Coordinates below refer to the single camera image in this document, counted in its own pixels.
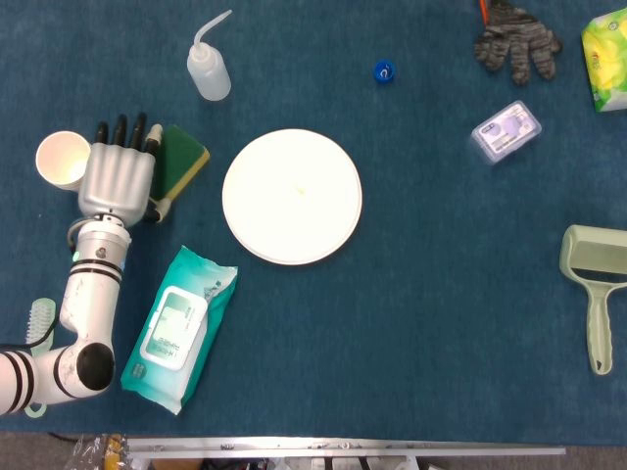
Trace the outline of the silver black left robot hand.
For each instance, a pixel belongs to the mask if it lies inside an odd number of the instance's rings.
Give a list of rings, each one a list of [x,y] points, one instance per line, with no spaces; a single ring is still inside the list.
[[[146,124],[143,112],[131,129],[124,114],[113,129],[104,121],[98,123],[78,192],[84,216],[110,215],[125,227],[142,220],[160,223],[166,218],[171,201],[150,196],[163,127],[156,123],[147,128]]]

